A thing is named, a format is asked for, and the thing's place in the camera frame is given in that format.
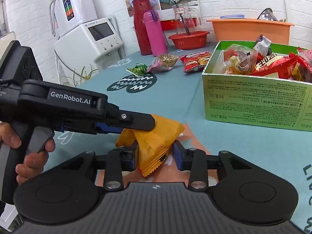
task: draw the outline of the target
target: green snack packet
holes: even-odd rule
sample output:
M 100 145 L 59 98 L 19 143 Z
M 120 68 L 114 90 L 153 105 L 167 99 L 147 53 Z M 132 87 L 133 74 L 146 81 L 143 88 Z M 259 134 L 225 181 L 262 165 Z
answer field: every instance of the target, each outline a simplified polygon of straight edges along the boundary
M 146 74 L 147 66 L 144 63 L 137 63 L 134 68 L 127 68 L 126 71 L 130 72 L 136 77 L 143 77 Z

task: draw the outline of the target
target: snack packet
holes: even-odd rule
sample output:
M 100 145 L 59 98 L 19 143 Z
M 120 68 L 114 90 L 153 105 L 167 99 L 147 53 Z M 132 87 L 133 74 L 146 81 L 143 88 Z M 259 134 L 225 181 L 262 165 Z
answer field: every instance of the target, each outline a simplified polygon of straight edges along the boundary
M 203 71 L 210 57 L 209 50 L 181 56 L 180 60 L 184 63 L 184 73 Z
M 181 123 L 152 114 L 155 127 L 152 131 L 124 129 L 120 134 L 116 147 L 130 146 L 138 142 L 138 169 L 146 177 L 167 158 L 172 144 L 183 132 Z
M 294 67 L 293 72 L 291 73 L 290 79 L 295 81 L 303 81 L 301 77 L 301 73 L 299 71 L 300 63 L 297 62 L 296 66 Z
M 258 51 L 257 61 L 261 61 L 265 56 L 271 55 L 272 50 L 270 48 L 271 40 L 263 36 L 262 34 L 255 41 L 255 45 L 252 49 Z
M 147 72 L 164 72 L 169 71 L 176 64 L 179 57 L 172 54 L 160 54 L 155 57 L 151 65 L 147 68 Z
M 143 77 L 146 74 L 147 66 L 144 63 L 137 63 L 134 68 L 127 68 L 126 71 L 136 77 Z
M 299 73 L 300 80 L 304 82 L 312 83 L 312 50 L 303 50 L 300 47 L 297 48 L 299 56 Z
M 232 44 L 223 52 L 224 74 L 248 75 L 255 68 L 258 52 L 248 47 Z
M 264 57 L 250 73 L 254 76 L 266 76 L 278 73 L 278 78 L 289 79 L 297 64 L 298 56 L 290 53 L 288 56 L 271 54 Z

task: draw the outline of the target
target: red thermos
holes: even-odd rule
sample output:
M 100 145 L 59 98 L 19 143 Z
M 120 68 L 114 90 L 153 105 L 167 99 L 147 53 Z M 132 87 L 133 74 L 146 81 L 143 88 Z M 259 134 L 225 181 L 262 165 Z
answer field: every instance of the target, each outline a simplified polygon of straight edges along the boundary
M 135 10 L 133 22 L 135 25 L 135 34 L 138 39 L 141 55 L 152 54 L 151 44 L 149 43 L 149 36 L 147 35 L 143 15 L 146 11 L 152 10 L 149 0 L 134 0 L 133 8 Z

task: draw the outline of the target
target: gripper handle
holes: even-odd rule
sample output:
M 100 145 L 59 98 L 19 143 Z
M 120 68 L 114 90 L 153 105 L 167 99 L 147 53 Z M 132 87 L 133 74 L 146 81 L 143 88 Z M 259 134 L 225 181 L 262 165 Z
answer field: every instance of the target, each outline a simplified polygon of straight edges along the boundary
M 46 142 L 54 137 L 54 131 L 44 127 L 33 127 L 25 123 L 13 122 L 12 128 L 20 137 L 22 144 L 18 149 L 0 146 L 0 200 L 14 204 L 13 194 L 18 186 L 15 167 L 24 162 L 29 153 L 38 153 L 45 149 Z

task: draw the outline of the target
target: yellow snack bag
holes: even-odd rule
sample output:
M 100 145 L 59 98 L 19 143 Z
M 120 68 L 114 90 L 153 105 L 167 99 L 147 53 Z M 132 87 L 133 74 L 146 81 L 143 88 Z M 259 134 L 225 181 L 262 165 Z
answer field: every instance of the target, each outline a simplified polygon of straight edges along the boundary
M 116 147 L 129 146 L 137 140 L 139 146 L 138 168 L 146 177 L 154 171 L 169 155 L 174 140 L 183 132 L 181 123 L 152 114 L 155 127 L 152 131 L 124 129 L 119 136 Z
M 296 81 L 303 81 L 301 74 L 300 74 L 300 71 L 299 71 L 299 66 L 300 66 L 300 64 L 297 63 L 296 66 L 294 67 L 292 74 L 291 74 L 291 78 L 293 80 L 296 80 Z

